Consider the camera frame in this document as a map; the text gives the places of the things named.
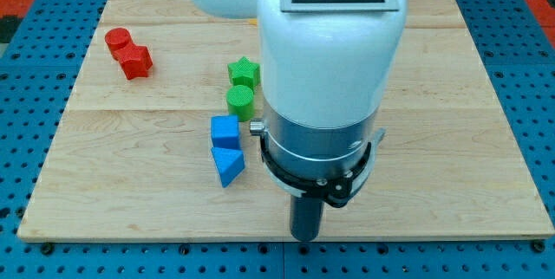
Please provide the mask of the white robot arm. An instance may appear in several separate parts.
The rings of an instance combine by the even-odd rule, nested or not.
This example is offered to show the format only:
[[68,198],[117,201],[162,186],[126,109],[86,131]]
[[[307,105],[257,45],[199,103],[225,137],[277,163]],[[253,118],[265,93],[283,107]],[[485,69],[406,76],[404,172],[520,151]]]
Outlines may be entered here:
[[342,207],[374,163],[369,137],[407,18],[407,0],[192,0],[256,18],[263,160],[291,195]]

